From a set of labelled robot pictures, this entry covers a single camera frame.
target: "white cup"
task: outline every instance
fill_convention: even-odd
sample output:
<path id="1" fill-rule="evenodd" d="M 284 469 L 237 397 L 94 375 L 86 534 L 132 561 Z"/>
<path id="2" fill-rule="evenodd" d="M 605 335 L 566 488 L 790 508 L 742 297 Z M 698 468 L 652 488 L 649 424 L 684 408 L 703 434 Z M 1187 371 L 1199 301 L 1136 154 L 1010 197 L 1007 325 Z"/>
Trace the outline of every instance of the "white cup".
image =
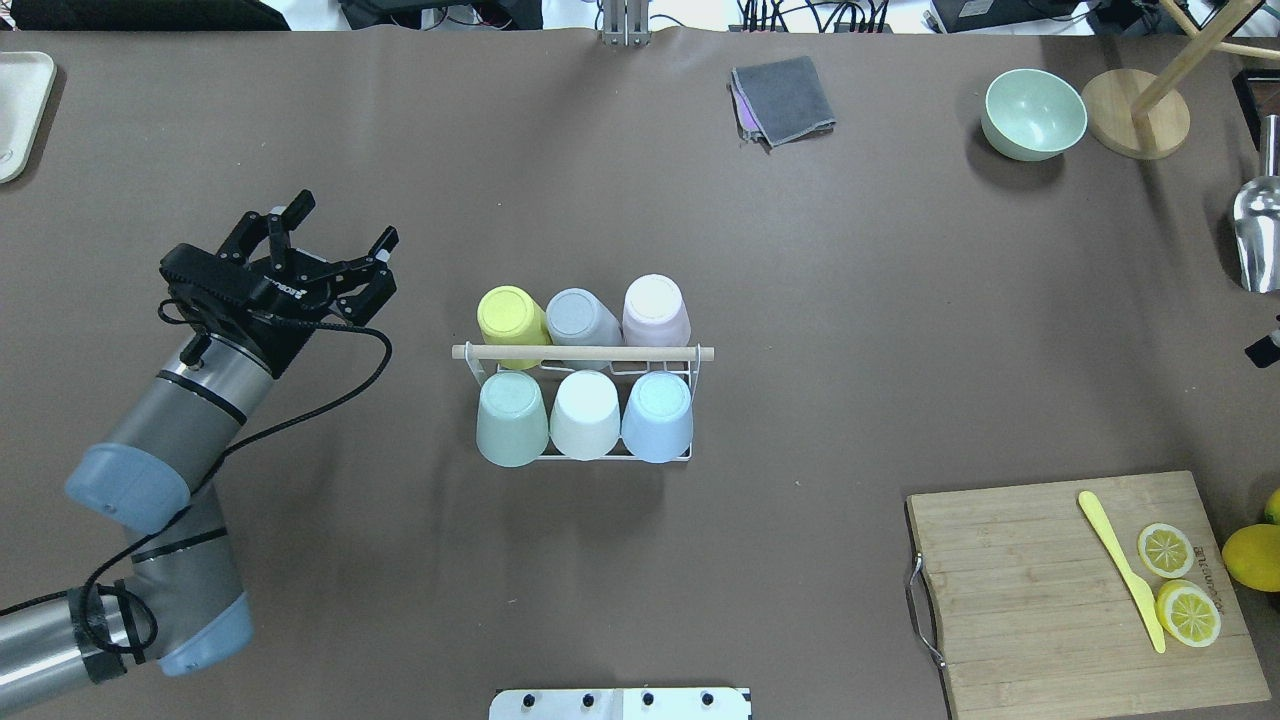
<path id="1" fill-rule="evenodd" d="M 577 370 L 564 378 L 552 404 L 550 436 L 556 447 L 573 460 L 608 455 L 621 436 L 618 388 L 595 370 Z"/>

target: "white tray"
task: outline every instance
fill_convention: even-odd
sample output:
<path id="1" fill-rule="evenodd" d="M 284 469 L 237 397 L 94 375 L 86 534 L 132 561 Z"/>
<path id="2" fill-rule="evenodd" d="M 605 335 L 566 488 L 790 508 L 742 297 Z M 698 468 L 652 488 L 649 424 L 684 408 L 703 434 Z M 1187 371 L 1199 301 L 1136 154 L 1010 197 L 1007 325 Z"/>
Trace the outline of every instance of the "white tray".
<path id="1" fill-rule="evenodd" d="M 44 53 L 0 53 L 0 182 L 27 167 L 56 73 Z"/>

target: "cutting board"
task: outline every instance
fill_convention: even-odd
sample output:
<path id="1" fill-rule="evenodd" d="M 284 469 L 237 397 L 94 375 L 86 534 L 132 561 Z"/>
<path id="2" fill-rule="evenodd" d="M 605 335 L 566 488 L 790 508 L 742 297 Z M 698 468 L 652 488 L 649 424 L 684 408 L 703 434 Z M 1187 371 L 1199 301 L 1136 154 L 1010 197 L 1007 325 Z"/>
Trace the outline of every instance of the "cutting board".
<path id="1" fill-rule="evenodd" d="M 1187 574 L 1222 614 L 1204 648 L 1157 655 L 1120 574 L 1076 505 L 1097 493 L 1134 571 L 1138 533 L 1178 527 Z M 906 500 L 955 720 L 1074 720 L 1270 700 L 1231 578 L 1190 473 L 913 495 Z"/>

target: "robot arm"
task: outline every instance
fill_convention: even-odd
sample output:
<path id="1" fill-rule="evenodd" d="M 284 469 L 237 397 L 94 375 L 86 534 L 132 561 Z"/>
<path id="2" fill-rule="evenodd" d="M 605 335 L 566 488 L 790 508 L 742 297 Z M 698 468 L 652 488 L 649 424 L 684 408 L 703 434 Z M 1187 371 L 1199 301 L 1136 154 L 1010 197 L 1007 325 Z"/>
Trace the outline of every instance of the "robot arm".
<path id="1" fill-rule="evenodd" d="M 109 562 L 82 588 L 0 614 L 0 716 L 118 678 L 125 655 L 183 675 L 248 643 L 248 603 L 210 480 L 230 452 L 288 425 L 228 447 L 320 320 L 362 328 L 396 292 L 396 229 L 362 258 L 329 263 L 289 243 L 314 208 L 302 191 L 288 208 L 246 213 L 216 254 L 183 243 L 161 260 L 161 315 L 175 306 L 183 319 L 166 322 L 195 334 L 67 480 L 72 500 L 124 525 L 134 574 L 95 585 Z M 251 261 L 264 240 L 269 254 Z M 375 334 L 389 355 L 378 331 L 348 332 Z"/>

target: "plastic knife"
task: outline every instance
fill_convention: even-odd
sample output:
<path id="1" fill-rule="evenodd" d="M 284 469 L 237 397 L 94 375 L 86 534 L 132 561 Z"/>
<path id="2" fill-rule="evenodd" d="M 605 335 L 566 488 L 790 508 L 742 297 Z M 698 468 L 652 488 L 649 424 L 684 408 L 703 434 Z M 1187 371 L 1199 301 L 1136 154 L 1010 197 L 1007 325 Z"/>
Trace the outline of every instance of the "plastic knife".
<path id="1" fill-rule="evenodd" d="M 1106 511 L 1102 510 L 1098 496 L 1091 491 L 1083 491 L 1076 500 L 1080 503 L 1080 510 L 1084 510 L 1084 516 L 1089 520 L 1089 525 L 1093 527 L 1093 532 L 1098 533 L 1098 539 L 1107 548 L 1107 555 L 1115 562 L 1116 570 L 1120 570 L 1120 577 L 1129 588 L 1129 594 L 1133 596 L 1133 602 L 1138 606 L 1138 612 L 1142 614 L 1142 623 L 1147 626 L 1151 644 L 1156 648 L 1156 652 L 1165 652 L 1165 629 L 1160 626 L 1160 620 L 1156 619 L 1156 596 L 1152 594 L 1151 585 L 1134 573 L 1133 568 L 1129 566 L 1129 561 L 1125 560 L 1124 551 L 1120 550 L 1120 541 L 1116 539 L 1116 533 L 1111 529 L 1111 520 L 1107 519 Z"/>

